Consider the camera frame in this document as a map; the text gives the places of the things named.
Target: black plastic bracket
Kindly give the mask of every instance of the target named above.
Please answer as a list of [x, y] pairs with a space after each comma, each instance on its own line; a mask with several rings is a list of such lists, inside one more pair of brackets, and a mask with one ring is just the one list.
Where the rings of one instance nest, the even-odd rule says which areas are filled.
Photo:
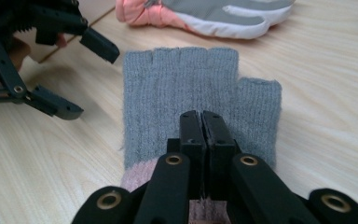
[[82, 35], [80, 43], [108, 62], [114, 63], [120, 54], [114, 43], [89, 27], [78, 10], [77, 1], [62, 1], [61, 6], [55, 7], [31, 4], [29, 11], [36, 28], [36, 43], [54, 45], [58, 33]]
[[30, 92], [0, 42], [0, 103], [26, 103], [50, 116], [77, 119], [83, 109], [53, 92], [37, 86]]
[[100, 211], [104, 196], [96, 191], [73, 223], [186, 224], [189, 200], [203, 197], [224, 199], [232, 224], [358, 223], [357, 202], [332, 189], [298, 197], [261, 158], [242, 153], [223, 118], [209, 111], [181, 115], [180, 138], [168, 140], [149, 182], [116, 195], [110, 212]]

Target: robotic hand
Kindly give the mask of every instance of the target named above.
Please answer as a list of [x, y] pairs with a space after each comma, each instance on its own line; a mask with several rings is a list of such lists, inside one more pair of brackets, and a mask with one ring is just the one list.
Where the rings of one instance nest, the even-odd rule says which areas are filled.
[[[35, 28], [36, 43], [61, 45], [60, 34], [82, 35], [81, 44], [113, 63], [119, 55], [117, 46], [88, 27], [78, 5], [76, 0], [0, 0], [0, 103], [26, 103], [61, 119], [80, 116], [83, 110], [79, 106], [51, 91], [41, 86], [32, 92], [26, 89], [17, 69], [29, 49], [16, 51], [15, 43], [19, 40], [13, 37], [17, 31]], [[18, 57], [10, 57], [13, 52]]]

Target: knit fabric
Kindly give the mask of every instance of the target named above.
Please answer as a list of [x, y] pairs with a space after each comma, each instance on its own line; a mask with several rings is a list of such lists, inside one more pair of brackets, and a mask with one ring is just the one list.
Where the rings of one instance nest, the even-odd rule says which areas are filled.
[[[154, 49], [125, 55], [128, 172], [123, 177], [124, 188], [136, 189], [150, 178], [145, 175], [154, 168], [150, 160], [165, 154], [168, 138], [179, 137], [179, 117], [189, 110], [221, 115], [243, 152], [274, 166], [281, 85], [257, 78], [238, 79], [238, 60], [238, 52], [227, 48]], [[213, 220], [206, 215], [215, 214], [213, 206], [200, 206], [205, 206], [204, 212], [193, 218]]]

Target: wooden table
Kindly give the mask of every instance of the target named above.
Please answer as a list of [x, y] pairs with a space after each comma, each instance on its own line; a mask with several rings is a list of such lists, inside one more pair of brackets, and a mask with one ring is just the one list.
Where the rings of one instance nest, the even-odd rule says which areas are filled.
[[96, 189], [123, 175], [123, 55], [157, 47], [231, 47], [240, 73], [282, 84], [276, 172], [308, 198], [331, 188], [358, 202], [358, 1], [298, 0], [291, 17], [255, 40], [131, 28], [112, 11], [94, 28], [115, 42], [112, 65], [78, 41], [21, 76], [85, 109], [73, 121], [0, 104], [0, 223], [70, 223]]

